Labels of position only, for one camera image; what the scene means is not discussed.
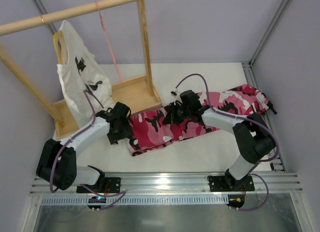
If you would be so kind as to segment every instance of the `wooden rack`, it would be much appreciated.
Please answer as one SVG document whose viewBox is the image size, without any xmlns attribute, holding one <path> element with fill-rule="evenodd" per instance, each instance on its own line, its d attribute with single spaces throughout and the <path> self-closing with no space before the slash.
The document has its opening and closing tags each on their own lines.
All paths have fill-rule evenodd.
<svg viewBox="0 0 320 232">
<path fill-rule="evenodd" d="M 112 85 L 113 100 L 115 102 L 120 101 L 128 105 L 131 108 L 133 115 L 143 111 L 155 109 L 162 105 L 162 102 L 152 82 L 145 0 L 101 0 L 98 2 L 100 10 L 103 10 L 134 1 L 137 2 L 138 8 L 145 75 L 126 80 L 123 83 L 116 83 Z M 97 6 L 93 2 L 82 6 L 76 6 L 29 19 L 0 25 L 0 36 L 96 12 L 97 10 Z M 54 118 L 56 136 L 58 139 L 66 137 L 78 129 L 76 121 L 70 113 L 66 102 L 61 100 L 51 103 L 1 44 L 0 60 L 35 96 L 35 98 L 40 101 L 48 113 Z"/>
</svg>

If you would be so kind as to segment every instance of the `black mounting plate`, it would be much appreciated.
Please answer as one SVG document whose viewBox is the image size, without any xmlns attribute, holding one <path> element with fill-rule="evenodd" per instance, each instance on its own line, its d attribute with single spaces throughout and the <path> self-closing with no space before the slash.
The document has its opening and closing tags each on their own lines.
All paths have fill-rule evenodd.
<svg viewBox="0 0 320 232">
<path fill-rule="evenodd" d="M 226 184 L 224 176 L 208 176 L 209 187 L 211 192 L 241 192 L 241 187 L 236 190 L 231 190 Z M 244 184 L 245 191 L 255 191 L 255 185 L 252 180 L 252 176 L 246 176 L 242 182 Z"/>
<path fill-rule="evenodd" d="M 107 193 L 119 193 L 120 192 L 120 186 L 121 186 L 121 178 L 120 177 L 105 177 L 103 187 L 99 191 L 95 191 L 97 193 L 105 193 L 106 192 L 106 186 L 107 186 Z M 79 194 L 85 194 L 90 193 L 82 186 L 77 186 L 76 192 Z"/>
</svg>

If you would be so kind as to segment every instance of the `pink string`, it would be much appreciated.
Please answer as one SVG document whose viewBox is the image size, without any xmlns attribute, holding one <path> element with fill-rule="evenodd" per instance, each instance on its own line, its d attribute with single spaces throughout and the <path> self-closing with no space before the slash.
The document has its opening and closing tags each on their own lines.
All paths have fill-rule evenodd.
<svg viewBox="0 0 320 232">
<path fill-rule="evenodd" d="M 120 70 L 118 68 L 118 65 L 117 65 L 117 61 L 116 61 L 116 58 L 115 58 L 115 55 L 114 55 L 114 52 L 112 51 L 112 47 L 111 47 L 111 44 L 110 44 L 110 40 L 109 40 L 109 37 L 108 37 L 108 34 L 107 34 L 107 31 L 106 31 L 106 26 L 105 26 L 105 23 L 104 23 L 104 17 L 102 16 L 101 12 L 100 12 L 100 8 L 99 8 L 99 4 L 97 1 L 94 1 L 95 4 L 96 4 L 96 7 L 98 9 L 98 12 L 99 12 L 99 16 L 100 16 L 100 22 L 101 22 L 101 26 L 102 26 L 102 29 L 103 29 L 103 32 L 104 32 L 104 35 L 106 36 L 106 39 L 107 39 L 107 43 L 108 43 L 108 46 L 109 46 L 109 50 L 110 50 L 110 54 L 111 54 L 111 57 L 112 57 L 112 60 L 113 60 L 113 63 L 114 63 L 114 66 L 115 66 L 115 69 L 118 73 L 118 76 L 119 76 L 119 79 L 121 81 L 121 83 L 123 83 L 123 79 L 122 79 L 122 76 L 121 76 L 121 73 L 120 73 Z"/>
</svg>

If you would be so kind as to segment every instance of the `pink camouflage pants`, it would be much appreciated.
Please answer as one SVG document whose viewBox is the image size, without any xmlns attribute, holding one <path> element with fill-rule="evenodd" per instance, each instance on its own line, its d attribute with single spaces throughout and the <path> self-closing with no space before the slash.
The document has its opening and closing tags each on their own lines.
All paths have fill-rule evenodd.
<svg viewBox="0 0 320 232">
<path fill-rule="evenodd" d="M 201 104 L 208 105 L 206 93 L 200 92 L 198 95 Z M 265 94 L 246 84 L 224 92 L 209 92 L 209 97 L 214 107 L 238 115 L 251 115 L 254 112 L 262 114 L 269 108 L 273 111 L 273 105 Z M 128 149 L 132 156 L 218 130 L 216 127 L 203 126 L 190 119 L 185 119 L 180 125 L 165 125 L 162 121 L 166 115 L 166 110 L 161 107 L 132 116 L 133 136 L 128 141 Z"/>
</svg>

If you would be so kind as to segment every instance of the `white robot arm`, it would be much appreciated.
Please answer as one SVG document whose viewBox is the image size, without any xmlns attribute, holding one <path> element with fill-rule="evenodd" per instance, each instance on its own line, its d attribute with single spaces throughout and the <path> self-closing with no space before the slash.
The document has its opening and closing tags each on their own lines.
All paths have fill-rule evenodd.
<svg viewBox="0 0 320 232">
<path fill-rule="evenodd" d="M 94 123 L 89 122 L 61 141 L 49 139 L 44 144 L 36 174 L 50 182 L 54 170 L 52 184 L 61 190 L 81 184 L 92 186 L 96 190 L 101 189 L 105 178 L 104 172 L 92 166 L 77 167 L 77 158 L 101 136 L 107 135 L 111 144 L 132 136 L 133 132 L 128 121 L 130 113 L 130 108 L 118 102 L 113 109 L 98 112 Z M 54 161 L 59 153 L 60 157 L 54 168 Z"/>
<path fill-rule="evenodd" d="M 233 134 L 240 155 L 225 172 L 224 181 L 227 191 L 240 190 L 248 173 L 276 146 L 271 135 L 262 128 L 268 129 L 265 122 L 256 113 L 237 118 L 234 114 L 202 106 L 199 96 L 191 90 L 181 93 L 180 98 L 182 102 L 176 101 L 165 107 L 168 114 L 163 123 L 179 124 L 185 118 L 190 118 L 202 125 L 213 126 Z"/>
</svg>

